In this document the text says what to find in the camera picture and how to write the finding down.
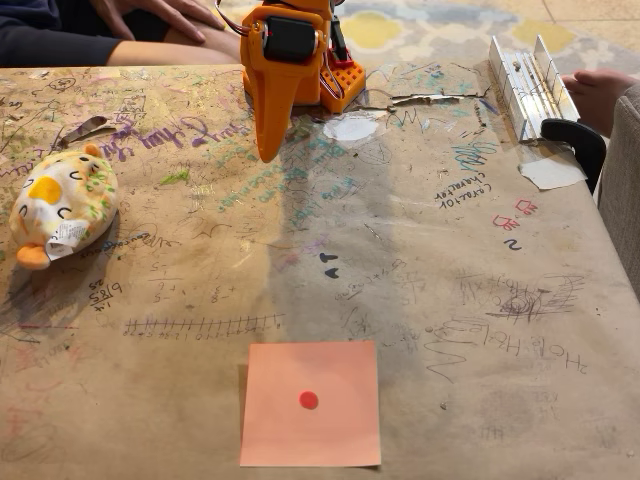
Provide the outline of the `person's bare hand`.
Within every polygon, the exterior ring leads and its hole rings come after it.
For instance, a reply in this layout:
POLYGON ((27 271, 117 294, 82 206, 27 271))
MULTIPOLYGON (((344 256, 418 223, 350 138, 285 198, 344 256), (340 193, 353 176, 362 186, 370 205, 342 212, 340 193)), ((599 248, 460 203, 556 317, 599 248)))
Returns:
POLYGON ((134 35, 125 24, 124 15, 134 10, 153 14, 196 43, 203 43, 204 35, 194 26, 192 20, 217 30, 224 25, 212 11, 190 0, 91 0, 98 16, 118 38, 133 40, 134 35))

